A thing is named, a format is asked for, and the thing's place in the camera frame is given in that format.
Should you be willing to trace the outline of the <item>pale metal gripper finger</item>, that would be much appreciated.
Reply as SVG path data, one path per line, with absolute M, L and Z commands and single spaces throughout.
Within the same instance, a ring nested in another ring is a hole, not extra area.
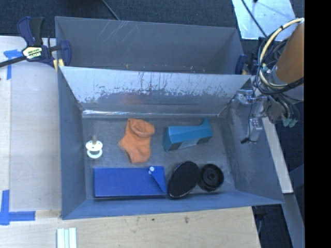
M 244 89 L 237 90 L 231 101 L 234 104 L 252 105 L 253 90 L 244 90 Z
M 262 119 L 260 117 L 252 117 L 249 120 L 249 140 L 257 142 L 260 134 L 262 133 Z

